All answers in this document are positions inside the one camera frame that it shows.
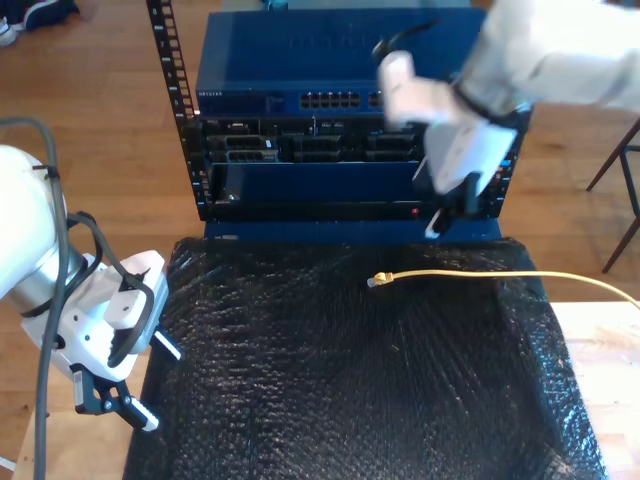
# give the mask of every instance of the shoe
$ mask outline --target shoe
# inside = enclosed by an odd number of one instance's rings
[[[0,47],[6,47],[16,41],[18,35],[15,30],[9,26],[6,18],[0,19]]]
[[[9,4],[7,19],[17,32],[31,31],[63,22],[71,13],[80,13],[73,0],[15,0]]]

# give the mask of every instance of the wooden table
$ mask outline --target wooden table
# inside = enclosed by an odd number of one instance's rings
[[[612,479],[640,479],[640,312],[618,302],[552,304]],[[138,394],[147,357],[130,377]],[[119,480],[131,428],[117,415],[73,411],[71,383],[55,369],[49,381],[49,480]],[[33,477],[33,415],[14,480]]]

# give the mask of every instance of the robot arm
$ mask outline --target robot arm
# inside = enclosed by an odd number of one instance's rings
[[[497,0],[460,78],[496,116],[536,101],[640,112],[640,10]]]
[[[474,213],[471,197],[518,133],[514,114],[536,101],[640,112],[638,31],[640,11],[594,0],[497,0],[454,85],[416,77],[410,53],[389,53],[378,68],[387,124],[430,125],[414,183],[428,176],[437,194],[466,196],[450,215]]]
[[[59,269],[53,199],[46,170],[34,169],[40,166],[31,155],[0,145],[0,298],[6,296],[20,312],[23,329],[39,348]],[[93,256],[71,248],[69,257],[67,287],[76,277],[86,278],[64,304],[51,363],[73,381],[78,413],[116,412],[134,428],[153,430],[158,419],[129,394],[126,378],[149,344],[180,359],[177,348],[157,330],[168,296],[164,260],[150,251],[121,262],[125,273],[153,292],[153,308],[135,345],[114,360],[113,351],[127,342],[142,316],[145,294],[131,288],[114,266],[98,259],[91,272]],[[112,388],[118,395],[111,394]]]

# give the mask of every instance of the cable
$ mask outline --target cable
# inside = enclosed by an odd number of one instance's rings
[[[580,282],[595,285],[597,287],[609,290],[610,292],[619,295],[627,302],[631,303],[634,307],[640,310],[640,302],[635,300],[631,295],[623,292],[622,290],[609,285],[608,283],[601,282],[589,277],[583,277],[582,275],[575,275],[573,273],[563,272],[537,272],[537,271],[501,271],[501,272],[466,272],[461,270],[409,270],[399,273],[384,273],[380,272],[375,274],[372,278],[367,280],[367,285],[370,288],[378,287],[380,285],[386,285],[395,280],[409,277],[423,277],[423,276],[443,276],[443,277],[462,277],[462,278],[501,278],[501,277],[554,277],[554,278],[566,278],[569,280],[577,280]]]
[[[69,269],[69,234],[67,231],[67,217],[62,196],[62,186],[58,175],[58,157],[53,134],[42,122],[29,117],[0,118],[0,127],[31,126],[36,128],[44,140],[47,149],[47,166],[50,168],[48,178],[51,183],[53,199],[53,215],[58,239],[58,276],[51,298],[51,309],[42,336],[40,359],[38,360],[38,380],[36,384],[36,418],[35,418],[35,464],[33,478],[44,480],[47,468],[47,383],[49,381],[49,362],[51,350],[55,345],[56,334],[62,308],[64,307],[64,291]]]
[[[94,223],[96,221],[95,218],[93,218],[91,215],[89,215],[86,212],[78,212],[77,215],[84,215]],[[67,218],[67,230],[72,229],[76,225],[77,225],[77,222],[73,222]],[[64,292],[65,302],[69,299],[69,297],[71,297],[73,292],[75,292],[76,289],[84,283],[84,281],[87,278],[93,275],[93,272],[95,272],[100,266],[100,264],[102,263],[102,246],[100,245],[100,242],[98,242],[98,239],[96,237],[93,237],[93,244],[95,246],[95,256],[93,258],[93,262],[91,262],[91,265],[89,265],[89,267],[86,268],[84,272],[79,273],[78,275],[73,277],[71,282],[69,282]]]
[[[408,28],[399,33],[396,33],[391,40],[380,40],[375,47],[373,47],[373,52],[371,55],[376,63],[380,64],[384,57],[389,55],[391,52],[397,50],[397,43],[403,38],[411,37],[418,33],[422,33],[435,27],[440,23],[440,19],[429,20],[428,22],[422,23],[420,25],[416,25],[415,27]]]
[[[89,229],[91,230],[91,233],[93,233],[94,238],[102,247],[102,250],[104,251],[105,256],[109,259],[109,261],[111,262],[111,265],[113,265],[116,272],[118,272],[122,276],[122,278],[127,284],[129,284],[130,286],[132,286],[137,290],[142,291],[142,293],[144,293],[146,296],[144,307],[142,308],[142,313],[140,314],[140,318],[134,325],[131,332],[129,332],[126,340],[122,343],[122,345],[120,345],[116,350],[112,350],[111,354],[109,355],[109,360],[107,362],[107,365],[110,368],[114,368],[120,365],[120,363],[122,363],[122,361],[127,357],[127,355],[129,355],[129,353],[135,346],[136,342],[138,341],[138,338],[144,332],[144,329],[147,326],[149,317],[153,310],[153,302],[154,302],[153,290],[151,290],[151,288],[149,288],[147,285],[145,285],[140,280],[138,280],[134,275],[130,274],[125,270],[125,268],[122,266],[122,264],[116,257],[115,253],[113,253],[113,250],[111,250],[111,247],[107,242],[107,239],[104,237],[104,234],[100,231],[100,229],[95,224],[95,222],[93,222],[91,219],[89,219],[84,215],[79,215],[75,213],[69,214],[69,220],[82,223],[83,225],[86,225],[87,227],[89,227]]]

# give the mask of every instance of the chair leg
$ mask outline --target chair leg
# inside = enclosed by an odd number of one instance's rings
[[[640,217],[640,204],[638,204],[638,195],[636,194],[636,187],[633,184],[633,176],[631,175],[631,169],[629,168],[629,160],[627,160],[627,151],[636,150],[635,147],[624,148],[622,152],[620,152],[620,165],[622,166],[624,182],[627,185],[627,192],[629,193],[629,200],[631,201],[633,214],[636,217]]]
[[[602,176],[605,173],[607,173],[607,170],[611,168],[611,165],[613,165],[613,162],[616,161],[616,158],[620,156],[620,153],[622,153],[624,148],[629,144],[629,142],[631,142],[631,140],[633,140],[633,137],[635,137],[638,132],[640,132],[640,119],[633,125],[633,127],[631,127],[631,130],[627,132],[627,134],[620,141],[618,146],[613,150],[613,152],[611,152],[611,155],[609,155],[609,158],[607,158],[607,161],[604,162],[604,165],[602,165],[602,168],[598,171],[596,176],[593,177],[593,180],[591,180],[591,183],[587,187],[587,192],[590,192],[593,189],[593,187],[596,186],[596,184],[600,181]]]
[[[609,270],[611,270],[611,267],[613,267],[613,264],[616,263],[616,260],[618,260],[618,257],[622,254],[622,252],[627,247],[627,245],[629,245],[629,242],[631,241],[631,239],[636,234],[639,228],[640,228],[640,217],[636,217],[633,223],[631,224],[631,226],[629,227],[629,230],[627,230],[627,233],[625,233],[624,237],[622,237],[622,240],[620,240],[620,243],[618,244],[615,251],[613,252],[613,255],[611,255],[611,258],[609,259],[604,269],[602,270],[602,273],[608,273]]]

